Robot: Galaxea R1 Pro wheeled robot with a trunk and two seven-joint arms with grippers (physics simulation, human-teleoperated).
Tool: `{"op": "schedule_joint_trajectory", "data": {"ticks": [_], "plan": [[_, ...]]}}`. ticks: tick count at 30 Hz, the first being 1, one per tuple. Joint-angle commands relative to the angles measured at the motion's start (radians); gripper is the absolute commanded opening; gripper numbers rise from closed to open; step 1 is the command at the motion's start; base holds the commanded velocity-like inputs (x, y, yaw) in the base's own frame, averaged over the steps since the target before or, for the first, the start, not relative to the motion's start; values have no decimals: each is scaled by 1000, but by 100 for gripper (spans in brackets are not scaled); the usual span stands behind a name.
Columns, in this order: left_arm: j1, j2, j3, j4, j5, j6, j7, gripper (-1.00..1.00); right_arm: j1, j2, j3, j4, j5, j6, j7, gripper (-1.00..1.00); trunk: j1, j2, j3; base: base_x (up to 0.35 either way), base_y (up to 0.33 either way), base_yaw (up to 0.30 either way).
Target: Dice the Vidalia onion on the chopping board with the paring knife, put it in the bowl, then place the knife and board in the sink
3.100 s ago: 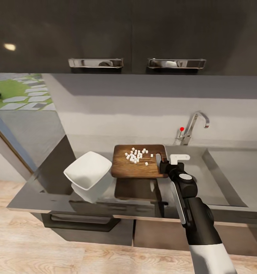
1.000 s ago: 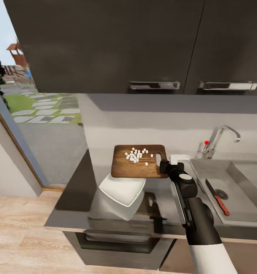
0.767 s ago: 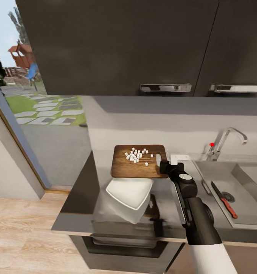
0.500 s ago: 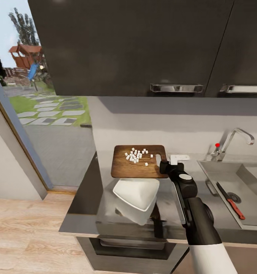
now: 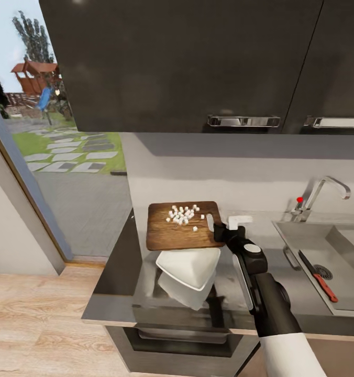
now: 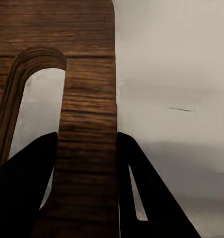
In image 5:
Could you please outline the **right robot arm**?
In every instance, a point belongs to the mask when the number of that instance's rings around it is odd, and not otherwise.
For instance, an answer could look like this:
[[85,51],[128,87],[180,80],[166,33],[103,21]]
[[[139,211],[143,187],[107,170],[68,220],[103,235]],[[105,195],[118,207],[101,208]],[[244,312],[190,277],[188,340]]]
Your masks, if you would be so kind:
[[327,377],[291,310],[290,297],[268,271],[262,249],[245,239],[252,217],[229,216],[223,227],[214,226],[214,241],[225,242],[248,310],[255,318],[269,377]]

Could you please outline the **cutting board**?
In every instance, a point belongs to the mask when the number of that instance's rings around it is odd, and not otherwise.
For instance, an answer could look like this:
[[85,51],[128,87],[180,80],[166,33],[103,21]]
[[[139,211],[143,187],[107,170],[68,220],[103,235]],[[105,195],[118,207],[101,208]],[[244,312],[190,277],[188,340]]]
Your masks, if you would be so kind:
[[[178,209],[175,213],[174,209]],[[187,215],[180,225],[175,218]],[[172,216],[171,216],[172,214]],[[151,204],[148,207],[147,240],[149,251],[171,251],[205,249],[225,246],[225,242],[215,242],[214,232],[209,230],[206,214],[213,216],[214,225],[223,227],[216,202],[177,202]],[[201,219],[204,215],[204,219]],[[194,227],[197,230],[194,231]]]

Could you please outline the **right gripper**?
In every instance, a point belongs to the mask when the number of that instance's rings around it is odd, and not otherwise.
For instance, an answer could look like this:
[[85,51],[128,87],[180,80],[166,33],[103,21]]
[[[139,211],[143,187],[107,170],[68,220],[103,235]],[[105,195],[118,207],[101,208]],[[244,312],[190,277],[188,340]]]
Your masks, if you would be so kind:
[[214,226],[214,241],[215,242],[225,242],[228,246],[229,241],[236,236],[242,236],[245,239],[245,227],[238,226],[237,230],[229,230],[225,226],[217,227]]

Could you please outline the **parer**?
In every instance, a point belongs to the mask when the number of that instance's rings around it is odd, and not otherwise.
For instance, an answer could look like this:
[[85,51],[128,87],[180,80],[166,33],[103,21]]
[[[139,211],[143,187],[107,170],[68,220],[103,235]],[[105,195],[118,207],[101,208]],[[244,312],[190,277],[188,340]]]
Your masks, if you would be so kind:
[[309,267],[309,269],[311,270],[313,276],[315,278],[317,278],[319,284],[321,285],[321,287],[323,288],[323,290],[326,292],[326,294],[330,297],[330,300],[334,303],[337,303],[339,300],[338,298],[335,296],[335,294],[332,292],[332,290],[329,288],[329,286],[325,283],[325,281],[322,279],[321,277],[321,274],[318,273],[317,269],[315,269],[311,264],[310,262],[307,260],[306,256],[303,255],[303,253],[301,252],[300,250],[300,255],[301,255],[301,258],[304,260],[304,262],[306,263],[306,265]]

